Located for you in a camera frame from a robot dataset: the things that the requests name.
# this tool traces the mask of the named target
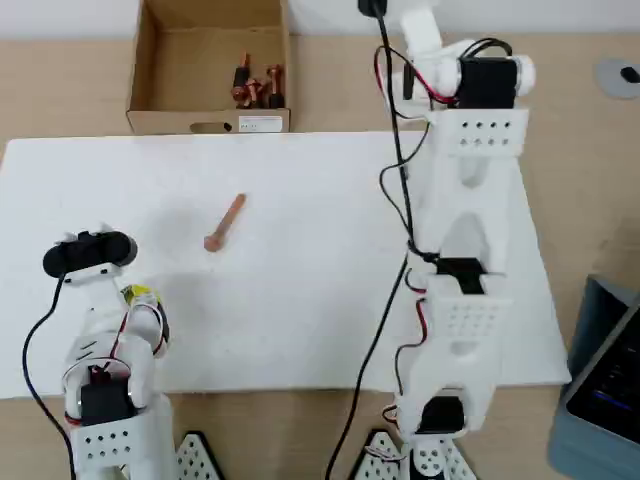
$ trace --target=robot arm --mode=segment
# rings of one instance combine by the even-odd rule
[[[394,75],[396,108],[431,125],[408,165],[415,219],[410,266],[413,284],[426,291],[428,336],[398,371],[400,478],[446,479],[443,461],[421,457],[444,458],[444,444],[481,428],[500,379],[512,305],[508,208],[528,123],[528,110],[515,100],[533,88],[535,68],[497,39],[483,48],[472,40],[443,47],[430,7],[407,12],[400,23],[417,73]],[[489,44],[505,56],[477,56]],[[423,83],[445,99],[444,108],[430,108],[433,95]],[[437,252],[435,262],[428,252]]]
[[[153,390],[155,358],[168,347],[169,326],[157,295],[115,278],[136,256],[119,232],[80,233],[44,258],[45,271],[88,294],[80,336],[62,378],[65,417],[78,478],[178,478],[169,400]]]

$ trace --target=copper screw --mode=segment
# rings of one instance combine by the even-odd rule
[[[250,75],[249,62],[249,54],[245,53],[242,64],[236,68],[236,73],[233,78],[233,88],[231,89],[231,96],[236,102],[241,102],[247,96],[247,87],[245,84]]]
[[[255,78],[250,78],[247,82],[247,88],[249,89],[251,103],[258,103],[258,89],[260,88],[260,82],[258,82]]]
[[[271,94],[280,93],[280,76],[282,75],[282,67],[280,65],[271,65],[267,68],[267,75],[271,79]]]
[[[231,228],[231,224],[240,213],[240,210],[244,206],[244,203],[247,200],[247,195],[244,193],[238,194],[235,198],[227,213],[224,214],[222,220],[218,224],[218,228],[211,235],[204,238],[204,248],[208,252],[217,252],[224,246],[224,239]]]

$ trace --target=cardboard box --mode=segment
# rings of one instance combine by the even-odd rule
[[[134,133],[289,131],[286,0],[144,0],[138,22],[127,106]],[[284,66],[287,108],[236,108],[230,92],[245,52],[252,77]]]

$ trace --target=table surface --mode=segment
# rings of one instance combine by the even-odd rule
[[[560,328],[569,342],[585,278],[640,285],[640,101],[600,93],[593,66],[640,62],[640,35],[509,35],[530,54],[538,85],[521,162]],[[372,37],[294,37],[295,131],[388,128],[369,71]],[[129,41],[0,42],[0,151],[16,137],[123,135]],[[480,432],[461,440],[480,478],[560,478],[546,461],[558,389],[500,389]],[[350,392],[174,395],[176,441],[203,430],[226,478],[318,478],[342,429]],[[352,467],[389,395],[364,393],[336,477]],[[49,401],[62,413],[59,399]],[[7,478],[66,478],[63,444],[29,400],[0,402]]]

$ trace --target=white mat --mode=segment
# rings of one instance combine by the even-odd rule
[[[407,150],[419,136],[404,135]],[[158,368],[161,390],[353,386],[406,244],[377,185],[393,158],[388,133],[11,142],[0,169],[0,397],[28,393],[21,347],[55,286],[43,254],[64,231],[101,221],[139,246],[122,285],[150,284],[165,301],[173,345]],[[248,201],[226,248],[207,253],[203,237],[239,192]],[[566,352],[521,179],[511,204],[516,306],[501,383],[564,383]],[[412,298],[398,296],[365,388],[393,390],[393,353],[418,335]],[[85,300],[63,289],[32,344],[43,394],[61,391]]]

